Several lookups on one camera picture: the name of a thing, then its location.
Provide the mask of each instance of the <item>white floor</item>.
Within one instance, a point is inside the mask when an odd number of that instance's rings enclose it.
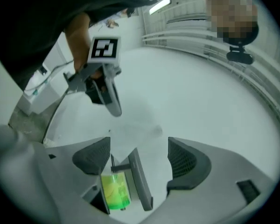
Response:
[[[84,94],[69,95],[47,133],[54,145],[105,136],[110,129],[118,130],[118,123],[160,125],[163,135],[139,147],[155,209],[165,200],[172,178],[168,136],[232,150],[279,179],[280,129],[258,99],[226,71],[195,56],[152,48],[123,53],[121,67],[116,86],[123,116],[111,117]],[[118,132],[121,138],[127,135]],[[111,216],[136,224],[149,214],[137,203]]]

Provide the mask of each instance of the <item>dark shirt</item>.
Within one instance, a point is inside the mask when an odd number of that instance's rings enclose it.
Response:
[[[79,13],[91,23],[125,8],[159,0],[0,0],[0,60],[24,89],[41,67],[60,33]]]

